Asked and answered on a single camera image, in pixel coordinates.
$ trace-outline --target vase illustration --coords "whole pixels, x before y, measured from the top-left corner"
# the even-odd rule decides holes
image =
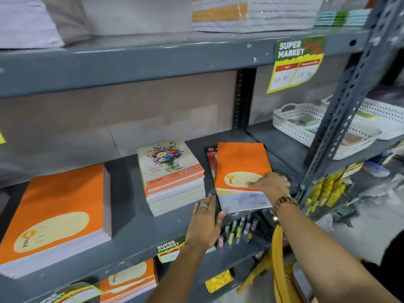
[[[174,161],[167,162],[164,163],[164,169],[168,172],[172,172],[179,169],[179,164]]]

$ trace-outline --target orange notebook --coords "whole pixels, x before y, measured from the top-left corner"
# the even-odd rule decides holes
[[[101,280],[100,303],[123,302],[157,286],[154,258]]]
[[[216,189],[253,191],[246,182],[255,182],[272,171],[262,143],[218,142]]]
[[[92,234],[96,234],[93,238],[96,244],[110,239],[110,220],[109,174],[103,164],[35,177],[0,244],[0,273],[10,276],[7,274],[10,263],[21,260],[15,263],[21,265],[28,256],[39,266],[31,263],[28,271],[45,267],[49,265],[46,258],[35,259],[34,256],[45,255],[44,252],[52,248],[56,253],[55,249],[60,245],[64,247],[60,256],[71,256],[64,245],[68,242],[77,243],[78,246],[72,249],[81,252],[88,249],[81,245],[94,245]],[[61,260],[55,254],[50,256],[56,261]]]

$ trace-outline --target notebook cover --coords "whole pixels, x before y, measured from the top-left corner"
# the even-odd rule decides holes
[[[103,229],[104,165],[35,177],[0,244],[0,264]]]
[[[133,267],[113,274],[101,280],[97,287],[105,292],[101,295],[100,302],[110,300],[116,296],[121,296],[135,288],[156,281],[154,258],[141,262]]]
[[[204,172],[184,141],[159,142],[139,148],[137,154],[144,188],[148,193]]]
[[[217,143],[216,189],[255,191],[246,182],[255,182],[269,171],[272,169],[262,143]]]

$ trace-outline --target flower bouquet illustration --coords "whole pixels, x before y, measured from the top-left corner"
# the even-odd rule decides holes
[[[179,164],[175,160],[181,157],[184,151],[178,147],[176,142],[161,143],[153,147],[148,152],[148,157],[153,160],[154,164],[164,165],[164,169],[168,172],[179,169]]]

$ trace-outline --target stack of notebooks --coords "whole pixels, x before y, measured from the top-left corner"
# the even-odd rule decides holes
[[[323,0],[192,0],[192,29],[251,33],[310,29]]]
[[[156,286],[157,272],[153,258],[111,275],[97,284],[104,292],[100,303],[123,303]]]
[[[146,200],[159,216],[205,196],[204,169],[184,141],[137,150]]]
[[[362,27],[365,25],[369,9],[356,9],[349,12],[321,12],[318,14],[316,26],[318,27]]]
[[[111,239],[103,164],[35,177],[0,244],[0,274],[19,278]]]
[[[207,154],[211,169],[213,155]],[[272,171],[264,145],[256,142],[218,142],[215,188],[220,207],[225,213],[271,207],[261,191],[248,187],[265,173]]]

